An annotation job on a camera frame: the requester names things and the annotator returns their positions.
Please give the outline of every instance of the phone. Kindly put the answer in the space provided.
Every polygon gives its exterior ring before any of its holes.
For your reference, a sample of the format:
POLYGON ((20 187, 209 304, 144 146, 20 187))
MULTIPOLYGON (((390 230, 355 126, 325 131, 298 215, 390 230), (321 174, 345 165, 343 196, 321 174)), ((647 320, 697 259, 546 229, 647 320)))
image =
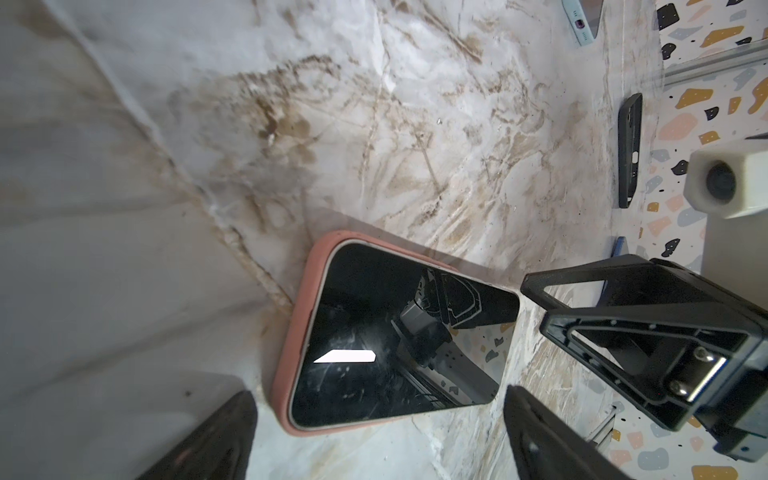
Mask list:
POLYGON ((563 8, 579 45, 589 45, 598 37, 603 0, 563 0, 563 8))
POLYGON ((488 403, 518 296, 361 233, 310 252, 271 393, 291 435, 488 403))

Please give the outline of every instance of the marble surface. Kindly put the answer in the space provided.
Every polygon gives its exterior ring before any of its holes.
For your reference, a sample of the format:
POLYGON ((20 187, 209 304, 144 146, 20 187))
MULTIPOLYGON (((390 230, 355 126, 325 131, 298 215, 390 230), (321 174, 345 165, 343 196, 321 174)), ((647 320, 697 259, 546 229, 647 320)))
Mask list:
MULTIPOLYGON (((330 230, 516 289, 528 271, 606 257, 640 226, 641 189, 616 205, 616 115, 643 92, 643 185, 661 95, 649 0, 606 2, 585 48, 558 0, 46 5, 266 291, 261 346, 282 342, 303 262, 330 230)), ((540 318, 524 300, 503 383, 586 434, 611 391, 544 341, 540 318)), ((295 439, 264 401, 276 350, 253 356, 217 364, 247 372, 259 403, 250 478, 516 477, 501 399, 295 439)))

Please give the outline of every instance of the pink phone case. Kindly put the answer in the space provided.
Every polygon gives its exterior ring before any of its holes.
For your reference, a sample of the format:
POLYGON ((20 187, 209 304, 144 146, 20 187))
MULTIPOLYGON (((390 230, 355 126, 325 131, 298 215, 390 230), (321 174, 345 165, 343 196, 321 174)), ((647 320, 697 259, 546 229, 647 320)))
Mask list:
POLYGON ((424 255, 419 255, 418 253, 413 253, 362 233, 337 230, 328 233, 320 240, 317 240, 310 251, 310 256, 306 259, 304 277, 301 279, 299 295, 296 298, 296 305, 293 308, 293 316, 291 317, 290 326, 288 328, 288 336, 286 337, 286 342, 283 346, 283 353, 280 356, 280 363, 277 365, 277 372, 275 373, 275 379, 272 384, 272 396, 270 399, 272 408, 275 410, 280 424, 286 432, 294 436, 307 437, 312 435, 325 435, 331 432, 341 432, 389 421, 388 419, 372 420, 371 422, 362 424, 357 423, 349 426, 329 427, 327 429, 317 430, 301 430, 291 423, 290 416, 288 415, 290 400, 293 395, 293 387, 296 384, 296 376, 299 374, 299 368, 301 367, 301 352, 304 343, 309 337, 308 328, 310 319, 317 301, 317 296, 320 295, 320 284, 323 281, 323 275, 328 267, 328 262, 333 250, 340 243, 347 240, 361 240, 393 252, 416 258, 423 262, 431 263, 432 265, 439 266, 443 269, 458 272, 457 269, 452 266, 445 265, 437 260, 425 257, 424 255))

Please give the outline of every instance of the phone screen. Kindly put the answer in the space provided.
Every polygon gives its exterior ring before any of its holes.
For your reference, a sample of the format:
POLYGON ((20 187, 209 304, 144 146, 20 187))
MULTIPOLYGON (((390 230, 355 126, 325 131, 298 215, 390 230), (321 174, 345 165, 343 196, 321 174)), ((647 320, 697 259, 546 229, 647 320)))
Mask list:
POLYGON ((314 429, 493 400, 518 297, 356 240, 333 254, 290 416, 314 429))
POLYGON ((587 17, 587 24, 592 30, 592 37, 598 37, 598 28, 600 27, 600 13, 603 10, 603 0, 580 0, 581 9, 584 10, 584 16, 587 17))

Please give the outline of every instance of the screw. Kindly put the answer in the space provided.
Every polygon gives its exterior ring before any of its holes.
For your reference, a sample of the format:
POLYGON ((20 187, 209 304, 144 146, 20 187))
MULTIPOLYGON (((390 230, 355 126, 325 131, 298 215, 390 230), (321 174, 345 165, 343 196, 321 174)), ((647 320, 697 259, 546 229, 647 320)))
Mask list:
POLYGON ((688 395, 688 387, 680 380, 671 380, 669 382, 669 388, 670 391, 677 396, 688 395))
POLYGON ((702 362, 713 362, 715 360, 715 356, 702 346, 698 346, 694 349, 694 357, 696 357, 696 360, 702 362))

